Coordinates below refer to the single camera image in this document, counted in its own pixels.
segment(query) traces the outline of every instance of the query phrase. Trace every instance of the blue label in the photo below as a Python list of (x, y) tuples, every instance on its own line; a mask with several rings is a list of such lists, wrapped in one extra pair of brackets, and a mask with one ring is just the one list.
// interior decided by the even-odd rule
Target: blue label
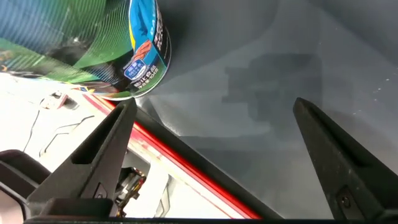
[(145, 74), (145, 70), (145, 63), (141, 59), (138, 59), (133, 61), (133, 63), (127, 67), (127, 69), (124, 71), (124, 76), (134, 81), (139, 79), (143, 74)]

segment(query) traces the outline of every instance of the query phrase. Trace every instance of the product package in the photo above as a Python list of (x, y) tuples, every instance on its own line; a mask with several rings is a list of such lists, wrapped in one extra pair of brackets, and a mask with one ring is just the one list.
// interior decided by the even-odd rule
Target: product package
[(170, 63), (156, 0), (1, 1), (0, 75), (109, 100), (141, 96)]

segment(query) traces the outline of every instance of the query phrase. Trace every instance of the white surface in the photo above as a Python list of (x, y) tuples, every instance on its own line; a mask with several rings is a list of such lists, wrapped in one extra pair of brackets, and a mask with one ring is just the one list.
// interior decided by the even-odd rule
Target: white surface
[(124, 208), (127, 217), (153, 218), (163, 191), (166, 188), (169, 174), (158, 164), (151, 164), (147, 180), (140, 189), (137, 200), (130, 199)]
[(21, 206), (12, 197), (0, 190), (0, 224), (24, 222)]
[[(81, 97), (81, 94), (74, 91), (68, 94), (80, 104), (77, 110), (72, 111), (65, 108), (59, 110), (40, 109), (38, 105), (41, 99), (55, 90), (58, 90), (58, 88), (54, 86), (47, 88), (39, 82), (25, 82), (24, 80), (17, 82), (0, 73), (0, 100), (3, 105), (2, 110), (0, 110), (0, 151), (7, 149), (23, 150), (37, 112), (40, 110), (25, 152), (48, 170), (54, 171), (104, 119), (104, 114), (99, 113)], [(79, 123), (88, 116), (94, 117), (88, 118), (72, 128), (70, 134), (58, 135), (47, 148), (47, 152), (39, 157), (40, 150), (54, 137), (57, 128), (67, 124)], [(141, 157), (151, 161), (153, 157), (149, 155), (149, 152), (142, 152), (139, 153)], [(137, 200), (131, 199), (131, 202), (124, 209), (128, 217), (154, 217), (169, 180), (168, 171), (164, 164), (151, 162), (147, 180), (139, 191), (140, 197)], [(224, 212), (208, 201), (208, 196), (207, 199), (203, 198), (184, 181), (174, 180), (173, 183), (173, 189), (169, 192), (170, 211), (166, 217), (228, 218)]]

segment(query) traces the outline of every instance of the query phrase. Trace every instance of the red stripe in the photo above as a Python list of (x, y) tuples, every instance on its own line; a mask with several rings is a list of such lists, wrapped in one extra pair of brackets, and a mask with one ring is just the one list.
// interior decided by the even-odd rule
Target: red stripe
[[(92, 100), (90, 96), (84, 95), (85, 98), (98, 110), (104, 114), (109, 114), (112, 108), (104, 108), (105, 105), (100, 105), (97, 101)], [(142, 138), (148, 145), (152, 146), (158, 152), (160, 152), (168, 160), (172, 161), (177, 167), (186, 172), (189, 176), (194, 178), (197, 182), (202, 184), (206, 189), (208, 189), (215, 196), (220, 198), (225, 204), (229, 205), (232, 209), (242, 215), (244, 218), (254, 218), (260, 219), (261, 217), (253, 212), (250, 208), (245, 206), (242, 202), (236, 199), (228, 191), (218, 185), (216, 182), (207, 177), (202, 171), (198, 170), (196, 167), (191, 165), (182, 156), (177, 154), (173, 149), (159, 141), (155, 136), (148, 132), (139, 123), (135, 123), (131, 138)]]

